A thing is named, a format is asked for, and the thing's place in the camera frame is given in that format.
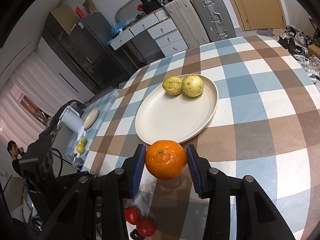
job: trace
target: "orange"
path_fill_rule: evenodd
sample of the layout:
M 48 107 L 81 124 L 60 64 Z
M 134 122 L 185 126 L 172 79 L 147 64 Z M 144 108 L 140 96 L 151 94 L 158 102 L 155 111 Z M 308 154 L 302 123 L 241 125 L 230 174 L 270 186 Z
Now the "orange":
M 184 170 L 188 158 L 180 144 L 161 140 L 156 141 L 146 152 L 146 168 L 158 179 L 174 179 Z

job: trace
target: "white curtain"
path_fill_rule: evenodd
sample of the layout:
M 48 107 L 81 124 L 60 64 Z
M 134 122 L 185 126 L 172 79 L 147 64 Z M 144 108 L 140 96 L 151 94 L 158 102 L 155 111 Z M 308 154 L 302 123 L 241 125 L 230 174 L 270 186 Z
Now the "white curtain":
M 59 108 L 72 99 L 81 100 L 48 68 L 34 50 L 10 76 L 21 89 L 48 115 L 53 116 Z
M 12 81 L 8 80 L 0 90 L 0 139 L 4 145 L 13 140 L 26 151 L 38 139 L 44 125 L 14 98 L 12 87 Z

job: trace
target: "door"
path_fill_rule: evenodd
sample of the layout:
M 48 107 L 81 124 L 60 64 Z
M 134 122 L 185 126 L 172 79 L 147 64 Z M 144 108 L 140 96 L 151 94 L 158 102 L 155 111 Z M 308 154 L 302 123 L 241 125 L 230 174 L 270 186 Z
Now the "door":
M 284 28 L 279 0 L 234 0 L 244 30 Z

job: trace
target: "lemon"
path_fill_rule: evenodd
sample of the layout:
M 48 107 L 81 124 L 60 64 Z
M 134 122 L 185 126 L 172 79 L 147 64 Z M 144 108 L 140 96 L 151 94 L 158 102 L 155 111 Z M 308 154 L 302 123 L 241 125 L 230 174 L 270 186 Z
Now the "lemon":
M 82 138 L 80 139 L 80 143 L 81 143 L 82 145 L 86 146 L 87 143 L 88 143 L 88 139 L 85 138 L 85 137 L 82 137 Z
M 188 75 L 182 80 L 182 91 L 190 97 L 197 97 L 203 92 L 203 81 L 197 75 Z
M 170 95 L 178 95 L 182 92 L 181 90 L 181 78 L 179 77 L 168 77 L 162 83 L 163 89 Z
M 85 150 L 85 146 L 83 144 L 79 144 L 77 146 L 77 152 L 78 153 L 84 153 L 84 150 Z

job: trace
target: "checkered tablecloth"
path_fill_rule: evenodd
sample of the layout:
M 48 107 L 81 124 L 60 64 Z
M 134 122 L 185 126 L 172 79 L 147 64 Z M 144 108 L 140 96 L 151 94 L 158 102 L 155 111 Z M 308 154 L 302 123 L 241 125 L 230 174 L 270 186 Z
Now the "checkered tablecloth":
M 76 158 L 75 160 L 73 158 L 73 155 L 74 155 L 74 149 L 78 145 L 78 141 L 77 141 L 78 134 L 73 133 L 73 135 L 68 143 L 67 149 L 66 149 L 66 158 L 68 158 L 69 162 L 71 162 L 74 165 L 79 165 L 79 164 L 84 163 L 85 159 L 87 158 L 90 146 L 91 146 L 94 138 L 96 137 L 96 135 L 100 129 L 100 126 L 105 121 L 105 118 L 106 118 L 111 106 L 116 101 L 116 98 L 118 97 L 120 92 L 121 92 L 121 89 L 112 90 L 111 92 L 109 92 L 108 94 L 103 96 L 102 98 L 93 102 L 91 105 L 89 105 L 85 109 L 84 114 L 81 117 L 81 119 L 83 119 L 83 120 L 85 120 L 87 118 L 88 114 L 92 111 L 92 109 L 94 109 L 96 107 L 99 109 L 99 114 L 98 114 L 97 119 L 93 123 L 93 125 L 88 130 L 86 130 L 87 134 L 85 135 L 85 137 L 88 139 L 88 143 L 85 147 L 85 152 L 80 155 L 80 159 Z
M 140 69 L 111 107 L 84 169 L 104 175 L 121 167 L 142 143 L 135 130 L 142 101 L 165 78 L 189 73 L 214 81 L 219 102 L 208 127 L 182 146 L 194 144 L 228 176 L 254 176 L 296 239 L 305 239 L 320 219 L 320 93 L 288 51 L 268 37 L 218 41 Z M 198 198 L 188 168 L 169 181 L 145 169 L 134 199 L 156 221 L 150 239 L 185 240 L 202 239 L 208 201 Z M 236 239 L 233 197 L 230 239 Z

